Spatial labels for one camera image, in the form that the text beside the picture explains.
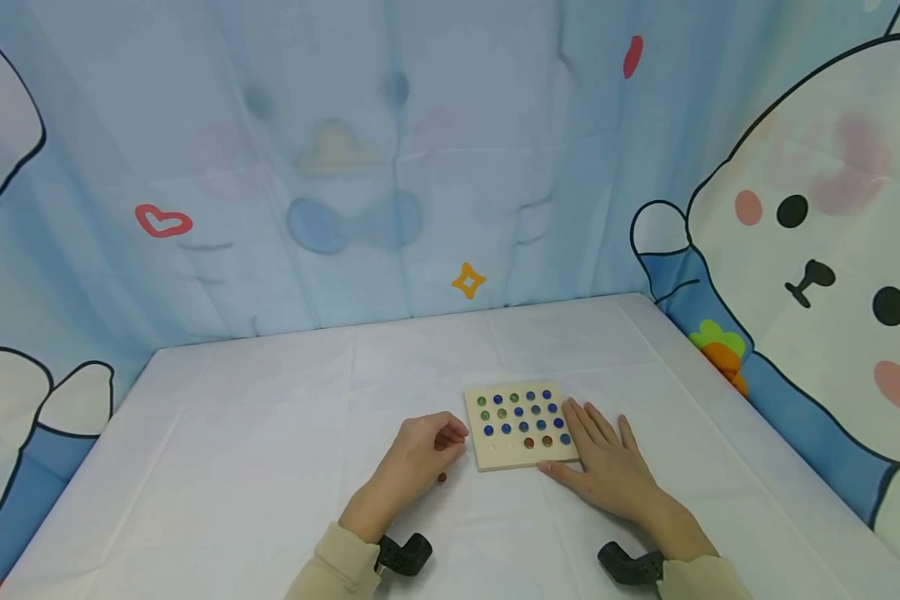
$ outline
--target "white table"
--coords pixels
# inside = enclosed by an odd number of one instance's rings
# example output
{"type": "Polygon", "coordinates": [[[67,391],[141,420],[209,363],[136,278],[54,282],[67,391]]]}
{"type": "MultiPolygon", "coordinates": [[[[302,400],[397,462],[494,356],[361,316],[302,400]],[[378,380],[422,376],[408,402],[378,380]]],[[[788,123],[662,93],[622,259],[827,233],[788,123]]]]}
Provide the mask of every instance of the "white table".
{"type": "MultiPolygon", "coordinates": [[[[156,354],[0,600],[280,600],[402,418],[556,378],[626,412],[658,481],[756,598],[900,599],[900,562],[646,298],[598,297],[156,354]]],[[[596,561],[624,523],[469,453],[391,536],[435,548],[379,598],[654,598],[596,561]]]]}

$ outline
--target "sleeve cuff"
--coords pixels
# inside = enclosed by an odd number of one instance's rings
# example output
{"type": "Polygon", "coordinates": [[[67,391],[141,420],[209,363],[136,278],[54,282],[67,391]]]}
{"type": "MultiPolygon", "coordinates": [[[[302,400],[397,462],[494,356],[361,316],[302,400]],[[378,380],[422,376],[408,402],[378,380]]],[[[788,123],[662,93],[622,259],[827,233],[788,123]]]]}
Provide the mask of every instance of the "sleeve cuff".
{"type": "Polygon", "coordinates": [[[733,564],[715,556],[701,556],[691,562],[666,561],[663,581],[657,587],[661,598],[749,600],[753,597],[733,564]]]}
{"type": "Polygon", "coordinates": [[[313,554],[345,579],[357,583],[376,576],[373,568],[380,555],[380,546],[364,542],[354,532],[333,522],[313,554]]]}

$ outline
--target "hand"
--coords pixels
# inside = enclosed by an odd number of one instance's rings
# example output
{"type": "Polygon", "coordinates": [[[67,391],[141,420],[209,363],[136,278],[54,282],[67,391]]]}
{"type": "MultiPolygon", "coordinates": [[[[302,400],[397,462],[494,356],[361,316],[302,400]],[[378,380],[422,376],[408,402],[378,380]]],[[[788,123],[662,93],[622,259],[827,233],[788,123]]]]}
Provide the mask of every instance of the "hand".
{"type": "Polygon", "coordinates": [[[396,514],[467,452],[467,435],[450,412],[406,419],[376,472],[350,499],[340,526],[366,543],[380,542],[396,514]]]}
{"type": "Polygon", "coordinates": [[[562,462],[543,461],[538,467],[553,480],[608,513],[640,525],[666,558],[692,561],[717,556],[697,519],[657,485],[647,467],[627,418],[620,416],[620,436],[589,402],[569,398],[563,415],[577,444],[583,473],[562,462]]]}

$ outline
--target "bow tie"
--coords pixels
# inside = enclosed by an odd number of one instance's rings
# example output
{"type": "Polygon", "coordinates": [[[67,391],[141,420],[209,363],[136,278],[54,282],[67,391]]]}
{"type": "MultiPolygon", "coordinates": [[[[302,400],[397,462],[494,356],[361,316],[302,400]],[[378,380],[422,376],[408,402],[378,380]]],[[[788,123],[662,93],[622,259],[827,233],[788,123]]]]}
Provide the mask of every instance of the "bow tie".
{"type": "Polygon", "coordinates": [[[354,239],[380,250],[397,251],[417,239],[422,226],[420,202],[402,191],[355,217],[344,217],[310,197],[298,197],[287,210],[287,230],[293,241],[317,254],[341,253],[354,239]]]}

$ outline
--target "orange star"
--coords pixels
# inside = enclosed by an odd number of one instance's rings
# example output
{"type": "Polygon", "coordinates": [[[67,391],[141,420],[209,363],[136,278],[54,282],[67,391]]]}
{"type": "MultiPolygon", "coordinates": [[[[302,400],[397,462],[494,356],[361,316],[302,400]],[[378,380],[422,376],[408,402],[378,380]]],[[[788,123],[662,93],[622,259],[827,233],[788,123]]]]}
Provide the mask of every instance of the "orange star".
{"type": "Polygon", "coordinates": [[[477,294],[477,288],[486,282],[486,277],[482,276],[479,272],[474,271],[473,267],[470,266],[470,263],[464,262],[460,267],[460,277],[452,280],[450,285],[463,292],[463,296],[467,297],[467,299],[473,299],[477,294]]]}

